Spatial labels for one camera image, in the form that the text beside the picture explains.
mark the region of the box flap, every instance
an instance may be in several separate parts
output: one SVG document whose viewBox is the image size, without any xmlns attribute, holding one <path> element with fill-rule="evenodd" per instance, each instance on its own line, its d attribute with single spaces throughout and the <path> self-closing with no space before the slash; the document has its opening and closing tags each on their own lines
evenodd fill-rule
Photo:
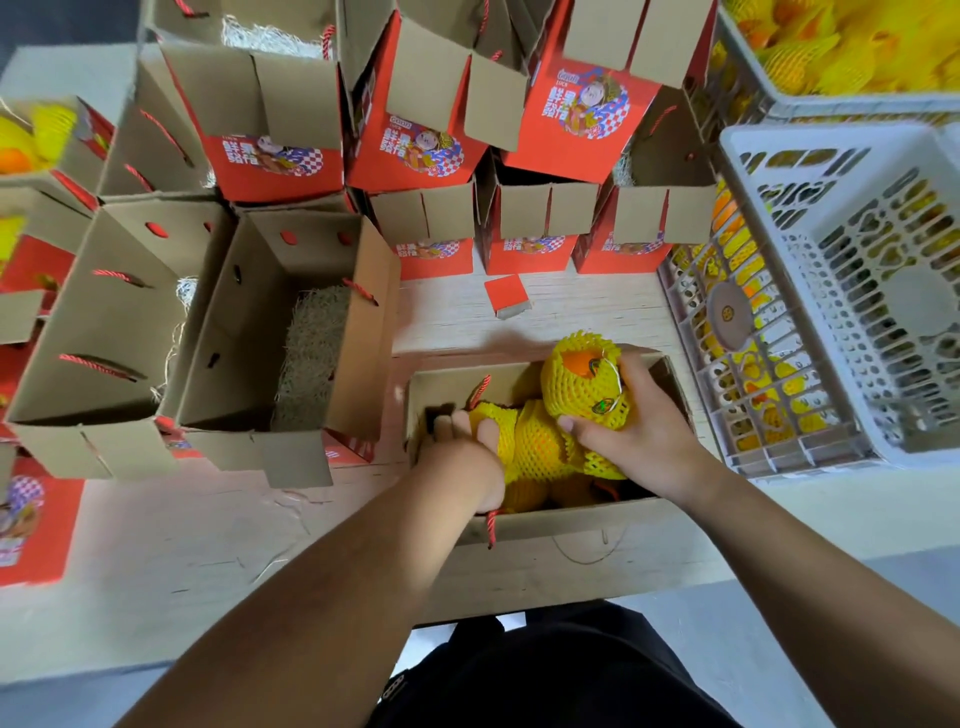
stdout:
<svg viewBox="0 0 960 728">
<path fill-rule="evenodd" d="M 396 45 L 387 112 L 445 132 L 470 51 L 404 18 Z M 429 69 L 429 83 L 424 69 Z"/>
<path fill-rule="evenodd" d="M 204 134 L 269 133 L 256 68 L 248 52 L 169 43 L 161 49 Z"/>
<path fill-rule="evenodd" d="M 336 62 L 260 53 L 253 60 L 272 141 L 290 147 L 339 150 L 340 74 Z"/>
<path fill-rule="evenodd" d="M 333 485 L 321 430 L 255 432 L 252 437 L 262 453 L 263 471 L 271 488 L 301 490 Z"/>
<path fill-rule="evenodd" d="M 337 360 L 337 376 L 325 426 L 360 440 L 376 442 L 380 439 L 396 327 L 400 260 L 367 219 L 360 229 L 353 280 L 373 294 L 377 305 L 356 291 L 350 296 L 344 343 Z"/>
<path fill-rule="evenodd" d="M 0 344 L 23 344 L 33 338 L 45 293 L 38 290 L 0 294 Z"/>
<path fill-rule="evenodd" d="M 79 427 L 8 424 L 23 447 L 53 477 L 111 477 L 107 466 L 97 457 Z"/>
<path fill-rule="evenodd" d="M 560 236 L 590 232 L 599 189 L 599 184 L 590 182 L 554 184 L 550 194 L 550 221 L 546 234 Z"/>
<path fill-rule="evenodd" d="M 613 2 L 629 3 L 629 0 Z M 657 84 L 682 88 L 713 0 L 686 0 L 683 3 L 676 0 L 649 0 L 647 5 L 646 17 L 630 64 L 630 74 Z"/>
<path fill-rule="evenodd" d="M 370 201 L 377 226 L 391 247 L 464 240 L 475 233 L 473 182 L 388 192 L 373 195 Z"/>
<path fill-rule="evenodd" d="M 683 3 L 682 8 L 677 7 L 680 4 L 675 0 L 648 0 L 648 4 L 671 4 L 676 8 L 676 14 L 685 15 L 686 3 Z M 564 43 L 564 56 L 614 71 L 626 68 L 634 45 L 636 28 L 643 14 L 643 6 L 644 3 L 637 0 L 591 0 L 587 3 L 574 3 Z M 703 23 L 697 26 L 697 36 L 702 27 Z M 671 44 L 671 38 L 662 38 L 662 52 L 670 53 Z"/>
</svg>

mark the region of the cardboard box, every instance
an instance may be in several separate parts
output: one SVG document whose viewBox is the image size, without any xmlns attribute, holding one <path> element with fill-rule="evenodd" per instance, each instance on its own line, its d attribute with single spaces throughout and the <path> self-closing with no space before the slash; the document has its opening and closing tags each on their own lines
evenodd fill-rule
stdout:
<svg viewBox="0 0 960 728">
<path fill-rule="evenodd" d="M 151 0 L 147 26 L 203 140 L 225 198 L 281 203 L 344 186 L 341 85 L 336 61 L 343 28 L 336 0 Z M 227 47 L 224 19 L 274 26 L 324 50 L 300 58 Z M 334 37 L 327 34 L 327 29 Z"/>
<path fill-rule="evenodd" d="M 0 187 L 0 218 L 22 217 L 10 258 L 2 264 L 0 293 L 47 292 L 43 312 L 53 306 L 84 241 L 90 218 L 28 187 Z"/>
<path fill-rule="evenodd" d="M 359 215 L 250 212 L 207 311 L 179 422 L 221 470 L 263 470 L 277 488 L 328 484 L 339 442 L 361 457 L 380 437 L 396 324 L 400 264 Z M 287 331 L 300 292 L 346 279 L 350 296 L 324 427 L 271 431 Z M 346 457 L 338 450 L 337 457 Z"/>
<path fill-rule="evenodd" d="M 0 116 L 33 132 L 37 107 L 57 104 L 77 114 L 57 165 L 19 175 L 0 175 L 0 187 L 32 187 L 87 217 L 100 206 L 97 185 L 113 139 L 113 125 L 82 99 L 6 99 Z"/>
<path fill-rule="evenodd" d="M 519 147 L 503 155 L 512 167 L 603 183 L 660 85 L 706 74 L 715 0 L 510 0 L 510 10 L 534 79 Z"/>
<path fill-rule="evenodd" d="M 384 240 L 400 258 L 400 279 L 473 273 L 473 181 L 371 195 Z"/>
<path fill-rule="evenodd" d="M 45 293 L 37 290 L 0 295 L 0 420 L 7 419 L 7 408 L 34 352 Z M 17 442 L 4 422 L 0 422 L 0 442 Z"/>
<path fill-rule="evenodd" d="M 660 90 L 620 172 L 574 251 L 578 273 L 653 273 L 670 246 L 709 242 L 716 179 L 682 91 Z"/>
<path fill-rule="evenodd" d="M 351 187 L 463 184 L 487 145 L 516 149 L 527 77 L 505 0 L 347 2 L 346 22 Z"/>
<path fill-rule="evenodd" d="M 690 422 L 689 406 L 670 359 L 650 349 L 643 350 L 643 357 L 654 381 Z M 410 465 L 413 466 L 417 461 L 420 442 L 428 426 L 432 425 L 432 418 L 442 411 L 463 407 L 484 376 L 491 376 L 484 400 L 520 405 L 540 397 L 542 365 L 540 360 L 415 373 L 407 384 L 405 397 L 404 435 Z M 496 538 L 498 541 L 533 539 L 624 525 L 634 521 L 642 508 L 642 500 L 623 500 L 604 505 L 497 516 Z M 470 519 L 457 543 L 484 544 L 487 540 L 487 521 L 478 516 Z"/>
<path fill-rule="evenodd" d="M 212 200 L 209 163 L 173 77 L 155 46 L 137 59 L 132 96 L 113 136 L 97 196 L 134 200 Z"/>
<path fill-rule="evenodd" d="M 156 419 L 180 405 L 232 232 L 216 203 L 97 212 L 7 411 L 51 475 L 136 479 L 176 467 L 176 439 L 165 442 Z M 189 313 L 177 295 L 186 277 L 198 278 Z"/>
<path fill-rule="evenodd" d="M 599 184 L 504 166 L 489 155 L 477 172 L 477 213 L 488 275 L 562 271 L 593 223 Z"/>
</svg>

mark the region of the plastic basket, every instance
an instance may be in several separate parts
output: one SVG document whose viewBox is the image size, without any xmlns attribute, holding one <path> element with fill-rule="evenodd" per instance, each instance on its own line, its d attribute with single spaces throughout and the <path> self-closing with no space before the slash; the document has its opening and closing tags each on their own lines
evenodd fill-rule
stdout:
<svg viewBox="0 0 960 728">
<path fill-rule="evenodd" d="M 880 121 L 921 119 L 943 124 L 960 118 L 960 93 L 883 93 L 856 96 L 789 96 L 770 81 L 754 52 L 724 8 L 717 13 L 714 40 L 727 51 L 725 61 L 712 64 L 705 86 L 710 107 L 699 114 L 705 137 L 707 127 L 760 122 Z"/>
<path fill-rule="evenodd" d="M 707 245 L 676 246 L 660 279 L 728 466 L 767 480 L 875 464 L 799 299 L 781 284 L 776 253 L 751 234 L 723 182 L 713 229 Z M 711 325 L 724 286 L 749 306 L 736 351 Z"/>
<path fill-rule="evenodd" d="M 731 127 L 728 181 L 776 252 L 870 447 L 960 460 L 956 126 Z"/>
</svg>

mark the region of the finger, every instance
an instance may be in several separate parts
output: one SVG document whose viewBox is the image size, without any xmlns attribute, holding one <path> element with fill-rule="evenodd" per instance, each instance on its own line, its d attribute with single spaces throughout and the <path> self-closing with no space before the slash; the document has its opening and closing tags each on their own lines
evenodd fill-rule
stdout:
<svg viewBox="0 0 960 728">
<path fill-rule="evenodd" d="M 477 442 L 496 455 L 500 442 L 500 425 L 494 420 L 481 420 L 477 426 Z"/>
<path fill-rule="evenodd" d="M 450 421 L 453 423 L 454 437 L 473 437 L 473 433 L 470 431 L 470 415 L 466 409 L 458 409 L 450 417 Z"/>
<path fill-rule="evenodd" d="M 441 415 L 433 421 L 433 437 L 438 443 L 453 439 L 453 422 L 449 415 Z"/>
<path fill-rule="evenodd" d="M 619 432 L 607 429 L 582 417 L 561 415 L 557 418 L 557 425 L 564 432 L 573 435 L 574 439 L 587 449 L 599 452 L 613 462 L 620 455 L 621 436 Z"/>
</svg>

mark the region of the red string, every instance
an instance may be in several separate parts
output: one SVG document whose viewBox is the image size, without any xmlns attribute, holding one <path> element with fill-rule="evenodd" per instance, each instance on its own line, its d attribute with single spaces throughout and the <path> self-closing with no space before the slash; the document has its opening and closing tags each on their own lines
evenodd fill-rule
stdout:
<svg viewBox="0 0 960 728">
<path fill-rule="evenodd" d="M 325 61 L 333 61 L 333 49 L 331 48 L 331 43 L 333 42 L 333 34 L 337 32 L 337 26 L 328 25 L 324 28 L 324 34 L 320 36 L 321 49 L 324 53 Z"/>
<path fill-rule="evenodd" d="M 125 168 L 128 172 L 130 172 L 134 177 L 137 178 L 137 181 L 140 182 L 140 184 L 143 185 L 143 188 L 144 188 L 145 190 L 147 190 L 148 192 L 154 192 L 154 191 L 155 191 L 156 188 L 155 188 L 152 184 L 150 184 L 149 182 L 147 182 L 147 178 L 146 178 L 146 177 L 144 177 L 144 176 L 141 175 L 139 172 L 137 172 L 135 169 L 133 169 L 133 167 L 131 167 L 129 164 L 124 164 L 123 166 L 124 166 L 124 168 Z"/>
<path fill-rule="evenodd" d="M 480 398 L 483 397 L 483 393 L 487 391 L 489 386 L 490 375 L 486 375 L 483 377 L 483 381 L 477 385 L 477 388 L 473 390 L 473 394 L 470 395 L 470 399 L 467 401 L 467 412 L 476 409 L 477 404 L 480 403 Z"/>
<path fill-rule="evenodd" d="M 157 120 L 155 117 L 153 117 L 151 114 L 147 113 L 147 112 L 144 111 L 143 109 L 140 110 L 140 114 L 141 114 L 141 115 L 143 116 L 143 118 L 145 118 L 147 121 L 152 121 L 152 122 L 154 122 L 154 123 L 156 124 L 156 127 L 163 132 L 163 135 L 167 137 L 167 140 L 168 140 L 171 144 L 173 144 L 175 147 L 177 147 L 178 151 L 180 151 L 180 153 L 183 155 L 183 160 L 192 167 L 192 166 L 193 166 L 193 162 L 190 161 L 190 157 L 186 154 L 186 152 L 183 151 L 183 147 L 180 146 L 180 143 L 174 138 L 174 136 L 173 136 L 170 132 L 167 131 L 167 128 L 166 128 L 165 126 L 163 126 L 163 125 L 159 122 L 159 120 Z"/>
<path fill-rule="evenodd" d="M 648 133 L 647 136 L 653 136 L 654 132 L 657 130 L 657 127 L 660 125 L 660 122 L 663 121 L 663 118 L 671 111 L 676 111 L 676 110 L 677 110 L 676 104 L 674 104 L 672 107 L 667 107 L 666 109 L 664 109 L 663 112 L 660 114 L 660 116 L 657 117 L 657 121 L 654 122 L 653 127 L 650 128 L 650 133 Z"/>
<path fill-rule="evenodd" d="M 491 511 L 487 514 L 487 549 L 496 545 L 496 517 L 500 515 L 499 511 Z"/>
<path fill-rule="evenodd" d="M 60 355 L 62 361 L 73 362 L 74 364 L 82 364 L 88 369 L 92 369 L 94 372 L 100 372 L 105 375 L 116 376 L 118 379 L 127 379 L 128 381 L 136 381 L 136 379 L 128 374 L 124 374 L 116 369 L 111 369 L 110 367 L 105 367 L 103 364 L 98 364 L 95 361 L 87 359 L 85 356 L 76 356 L 72 353 L 62 353 Z"/>
<path fill-rule="evenodd" d="M 361 296 L 363 296 L 365 299 L 367 299 L 367 301 L 369 301 L 369 302 L 372 303 L 373 305 L 380 305 L 379 303 L 376 302 L 376 299 L 373 297 L 373 293 L 371 293 L 370 291 L 368 291 L 366 288 L 364 288 L 364 287 L 363 287 L 362 285 L 360 285 L 359 283 L 357 283 L 357 282 L 355 282 L 355 281 L 353 281 L 353 280 L 350 280 L 350 279 L 344 279 L 344 285 L 345 285 L 345 286 L 349 286 L 350 288 L 352 288 L 354 291 L 356 291 L 357 293 L 359 293 Z"/>
</svg>

